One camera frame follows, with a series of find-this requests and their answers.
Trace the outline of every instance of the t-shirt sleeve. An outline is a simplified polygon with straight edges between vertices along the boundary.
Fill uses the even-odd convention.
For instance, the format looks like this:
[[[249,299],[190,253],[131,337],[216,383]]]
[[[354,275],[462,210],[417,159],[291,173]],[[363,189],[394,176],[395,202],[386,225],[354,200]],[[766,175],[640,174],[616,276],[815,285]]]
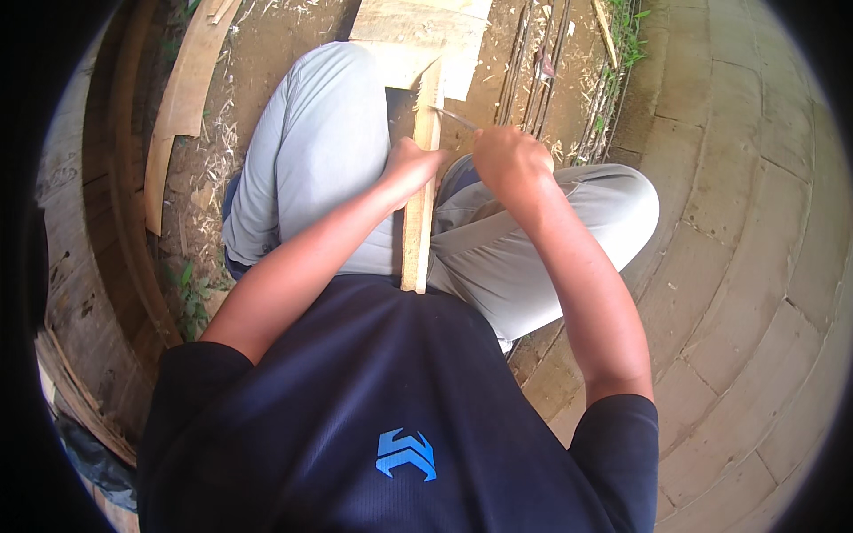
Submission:
[[[590,405],[577,424],[569,453],[616,531],[652,531],[658,496],[658,410],[648,398],[618,394]]]
[[[141,486],[193,418],[253,368],[239,351],[212,342],[191,342],[163,354],[139,443],[137,480]]]

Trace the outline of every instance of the person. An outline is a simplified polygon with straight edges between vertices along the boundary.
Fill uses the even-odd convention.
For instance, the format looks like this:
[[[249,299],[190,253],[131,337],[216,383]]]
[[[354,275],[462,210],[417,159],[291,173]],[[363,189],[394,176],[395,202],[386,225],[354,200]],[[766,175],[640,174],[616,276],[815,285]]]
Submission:
[[[403,292],[393,213],[446,153],[389,149],[365,49],[296,61],[225,213],[242,277],[161,360],[143,530],[652,530],[657,411],[618,270],[654,231],[654,187],[621,165],[554,172],[513,127],[474,138],[439,192],[426,294]],[[568,450],[502,350],[560,316],[587,403]]]

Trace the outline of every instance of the hand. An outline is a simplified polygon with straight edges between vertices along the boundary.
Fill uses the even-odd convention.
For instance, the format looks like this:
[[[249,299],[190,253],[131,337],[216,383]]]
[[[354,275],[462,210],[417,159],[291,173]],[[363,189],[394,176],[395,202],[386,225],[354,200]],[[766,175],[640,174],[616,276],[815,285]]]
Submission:
[[[554,160],[533,136],[514,126],[474,132],[474,167],[505,206],[528,198],[543,182],[554,181]]]
[[[392,211],[402,209],[412,194],[435,176],[446,158],[447,150],[421,150],[415,141],[403,137],[388,154],[376,187],[388,194]]]

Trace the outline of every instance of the gray trousers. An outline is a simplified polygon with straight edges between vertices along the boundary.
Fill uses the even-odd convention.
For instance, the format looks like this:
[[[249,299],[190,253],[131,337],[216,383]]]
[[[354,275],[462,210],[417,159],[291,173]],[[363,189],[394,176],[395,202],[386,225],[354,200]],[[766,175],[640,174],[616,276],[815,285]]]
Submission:
[[[255,264],[379,178],[390,150],[385,89],[373,56],[329,43],[299,58],[270,98],[246,156],[231,214],[223,223],[229,258]],[[554,173],[575,212],[617,270],[646,244],[658,196],[622,165]],[[399,274],[401,240],[383,221],[339,274]],[[562,316],[536,249],[483,183],[435,211],[427,284],[468,302],[506,348]]]

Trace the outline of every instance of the dirt ground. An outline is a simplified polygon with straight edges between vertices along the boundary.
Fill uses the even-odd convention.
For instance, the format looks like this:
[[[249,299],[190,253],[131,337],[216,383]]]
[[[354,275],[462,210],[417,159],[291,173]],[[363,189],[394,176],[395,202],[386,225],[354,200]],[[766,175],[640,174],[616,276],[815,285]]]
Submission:
[[[484,34],[468,98],[447,100],[445,106],[450,111],[478,125],[494,123],[496,102],[501,98],[506,65],[525,3],[526,0],[493,2],[491,26]],[[266,102],[302,54],[321,44],[346,40],[358,7],[359,0],[243,0],[237,11],[207,93],[202,135],[176,139],[166,179],[163,235],[158,242],[162,287],[186,339],[200,335],[234,284],[223,264],[222,199],[229,179],[242,166]],[[155,62],[159,66],[154,69],[147,99],[148,131],[154,126],[160,104],[158,95],[165,88],[177,41],[187,22],[179,16],[181,9],[179,6],[168,15],[164,45]],[[555,65],[557,85],[543,136],[558,168],[568,165],[573,143],[576,145],[583,133],[589,93],[595,84],[593,73],[599,72],[604,59],[590,2],[572,2],[570,9],[575,29],[566,41],[563,60]],[[547,19],[540,5],[534,13],[531,41],[535,43],[542,39]],[[553,33],[558,23],[556,18]],[[529,64],[521,76],[530,80]],[[529,86],[529,82],[522,82],[519,90],[514,123],[520,122],[527,103],[525,85]],[[394,130],[396,136],[411,135],[406,132],[407,127],[411,128],[411,116],[405,116],[408,109],[404,105],[392,109],[392,140]],[[451,151],[445,167],[469,153],[472,143],[468,130],[445,120],[441,147]]]

